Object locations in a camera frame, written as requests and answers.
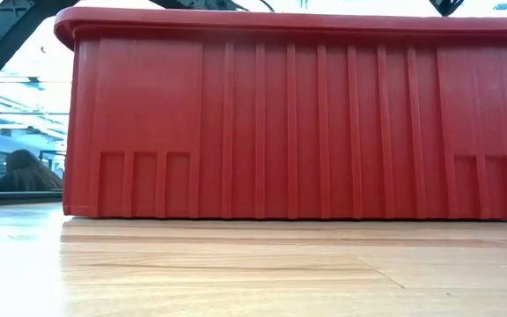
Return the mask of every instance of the person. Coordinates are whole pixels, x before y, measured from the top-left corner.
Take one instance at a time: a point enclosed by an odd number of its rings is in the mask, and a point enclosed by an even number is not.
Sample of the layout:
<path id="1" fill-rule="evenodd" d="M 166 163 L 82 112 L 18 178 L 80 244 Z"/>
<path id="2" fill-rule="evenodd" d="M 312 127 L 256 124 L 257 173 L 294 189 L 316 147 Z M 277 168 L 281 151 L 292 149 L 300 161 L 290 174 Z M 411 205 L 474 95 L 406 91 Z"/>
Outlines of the person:
<path id="1" fill-rule="evenodd" d="M 30 151 L 14 151 L 7 156 L 5 164 L 6 173 L 0 179 L 0 192 L 62 189 L 62 180 Z"/>

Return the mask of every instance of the wooden table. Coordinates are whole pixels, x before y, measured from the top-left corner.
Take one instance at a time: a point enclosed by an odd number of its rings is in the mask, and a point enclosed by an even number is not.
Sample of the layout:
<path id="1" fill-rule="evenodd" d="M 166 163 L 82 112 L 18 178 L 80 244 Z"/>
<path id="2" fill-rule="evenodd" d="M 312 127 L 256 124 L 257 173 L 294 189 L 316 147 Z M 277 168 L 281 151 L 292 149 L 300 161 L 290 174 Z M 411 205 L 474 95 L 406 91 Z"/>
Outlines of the wooden table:
<path id="1" fill-rule="evenodd" d="M 91 220 L 0 207 L 0 316 L 507 316 L 507 223 Z"/>

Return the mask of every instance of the red plastic bin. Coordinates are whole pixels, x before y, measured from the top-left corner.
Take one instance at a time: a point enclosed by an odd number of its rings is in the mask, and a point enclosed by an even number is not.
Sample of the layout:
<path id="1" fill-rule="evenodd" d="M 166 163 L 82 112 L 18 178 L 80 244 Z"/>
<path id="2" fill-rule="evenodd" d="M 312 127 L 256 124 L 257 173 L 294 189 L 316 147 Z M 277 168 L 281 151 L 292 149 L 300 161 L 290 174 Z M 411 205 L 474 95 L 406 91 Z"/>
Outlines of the red plastic bin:
<path id="1" fill-rule="evenodd" d="M 507 18 L 70 8 L 64 212 L 507 219 Z"/>

